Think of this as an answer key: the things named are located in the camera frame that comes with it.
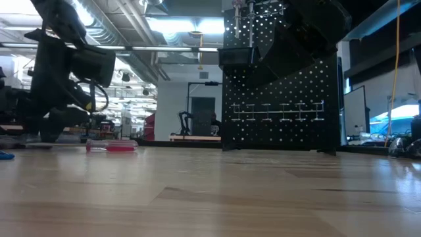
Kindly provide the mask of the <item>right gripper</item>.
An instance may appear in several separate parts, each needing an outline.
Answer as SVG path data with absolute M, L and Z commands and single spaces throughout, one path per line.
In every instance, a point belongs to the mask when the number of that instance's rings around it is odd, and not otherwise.
M 285 0 L 288 26 L 275 26 L 273 43 L 255 70 L 255 85 L 269 84 L 337 51 L 351 30 L 351 14 L 339 0 Z

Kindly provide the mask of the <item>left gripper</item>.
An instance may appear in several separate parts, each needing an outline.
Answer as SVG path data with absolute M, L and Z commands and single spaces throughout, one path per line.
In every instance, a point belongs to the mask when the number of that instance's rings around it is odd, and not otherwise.
M 40 132 L 42 142 L 54 143 L 66 127 L 89 122 L 86 111 L 97 110 L 95 93 L 87 94 L 79 83 L 95 89 L 109 87 L 116 53 L 88 45 L 82 39 L 69 47 L 65 41 L 48 36 L 40 29 L 28 32 L 25 37 L 37 42 L 37 53 L 30 96 L 18 98 L 16 113 L 25 134 L 38 135 Z M 86 111 L 67 107 L 70 104 Z M 42 120 L 40 131 L 39 111 L 50 111 L 48 118 Z

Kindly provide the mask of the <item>black metal pegboard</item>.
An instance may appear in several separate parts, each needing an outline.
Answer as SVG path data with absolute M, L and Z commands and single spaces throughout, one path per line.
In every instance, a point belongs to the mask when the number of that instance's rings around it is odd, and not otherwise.
M 234 10 L 226 10 L 224 17 L 223 48 L 249 47 L 249 19 L 240 18 L 239 39 L 235 37 Z M 299 72 L 279 78 L 262 86 L 249 86 L 247 81 L 261 58 L 270 49 L 274 38 L 275 23 L 283 15 L 255 18 L 253 46 L 260 52 L 260 59 L 251 65 L 220 66 L 222 79 L 222 147 L 231 149 L 285 149 L 315 150 L 330 155 L 340 145 L 339 78 L 336 53 L 319 60 Z M 323 121 L 305 122 L 233 122 L 230 105 L 271 103 L 278 110 L 280 103 L 311 103 L 325 101 Z

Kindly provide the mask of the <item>white board panel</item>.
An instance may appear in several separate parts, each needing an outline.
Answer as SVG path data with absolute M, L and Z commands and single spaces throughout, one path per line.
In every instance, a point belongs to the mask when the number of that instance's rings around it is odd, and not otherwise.
M 344 127 L 347 143 L 361 141 L 362 134 L 370 133 L 370 109 L 366 105 L 365 86 L 344 95 Z

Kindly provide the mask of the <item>person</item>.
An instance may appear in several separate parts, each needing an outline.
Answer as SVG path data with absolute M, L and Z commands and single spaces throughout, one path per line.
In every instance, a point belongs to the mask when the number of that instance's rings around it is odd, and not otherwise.
M 221 125 L 222 123 L 216 119 L 216 113 L 211 115 L 211 134 L 213 136 L 221 136 Z

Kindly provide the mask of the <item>red cabinet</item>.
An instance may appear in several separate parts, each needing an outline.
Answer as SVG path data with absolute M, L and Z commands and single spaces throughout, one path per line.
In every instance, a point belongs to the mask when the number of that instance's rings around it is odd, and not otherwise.
M 155 140 L 155 114 L 148 116 L 144 120 L 143 139 L 147 141 Z

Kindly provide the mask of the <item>background wooden table top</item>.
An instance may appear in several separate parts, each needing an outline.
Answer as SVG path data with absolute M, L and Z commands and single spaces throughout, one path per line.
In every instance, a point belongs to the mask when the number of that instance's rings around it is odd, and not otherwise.
M 179 135 L 169 135 L 170 141 L 194 141 L 194 142 L 221 142 L 221 137 L 219 136 L 179 136 Z

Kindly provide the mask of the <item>long ceiling light bar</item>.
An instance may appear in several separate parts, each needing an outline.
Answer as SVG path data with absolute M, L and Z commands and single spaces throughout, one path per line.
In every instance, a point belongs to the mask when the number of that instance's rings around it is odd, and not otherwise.
M 179 53 L 217 53 L 215 47 L 161 47 L 161 46 L 118 46 L 97 45 L 98 48 L 113 51 L 150 51 L 150 52 L 179 52 Z M 6 43 L 0 42 L 0 48 L 9 49 L 37 49 L 36 43 Z

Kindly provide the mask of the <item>black gantry frame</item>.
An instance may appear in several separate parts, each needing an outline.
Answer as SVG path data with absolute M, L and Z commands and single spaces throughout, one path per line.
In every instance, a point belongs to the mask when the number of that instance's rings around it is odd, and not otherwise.
M 216 119 L 222 123 L 222 83 L 221 82 L 189 82 L 187 85 L 186 111 L 191 113 L 191 99 L 193 97 L 214 97 Z M 192 119 L 189 119 L 190 135 Z

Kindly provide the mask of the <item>silver ventilation duct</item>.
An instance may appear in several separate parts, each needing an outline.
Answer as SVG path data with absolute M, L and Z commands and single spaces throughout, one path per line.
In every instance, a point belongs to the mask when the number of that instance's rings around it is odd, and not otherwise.
M 87 28 L 97 27 L 98 30 L 88 30 L 88 34 L 101 46 L 126 46 L 129 42 L 117 30 L 116 26 L 106 16 L 94 0 L 69 0 L 74 7 L 77 3 L 85 10 L 86 13 L 92 17 L 93 23 Z M 152 67 L 144 60 L 140 59 L 138 55 L 131 51 L 117 49 L 117 53 L 127 53 L 128 56 L 118 56 L 122 62 L 126 63 L 136 76 L 139 76 L 144 82 L 156 85 L 158 82 L 157 75 L 153 72 Z

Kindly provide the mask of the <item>black aluminium table frame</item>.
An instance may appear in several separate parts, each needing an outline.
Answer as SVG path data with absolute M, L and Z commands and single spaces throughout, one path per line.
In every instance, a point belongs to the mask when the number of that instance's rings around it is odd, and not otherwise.
M 222 149 L 220 142 L 198 142 L 198 141 L 147 141 L 135 139 L 139 147 L 182 147 L 201 149 Z

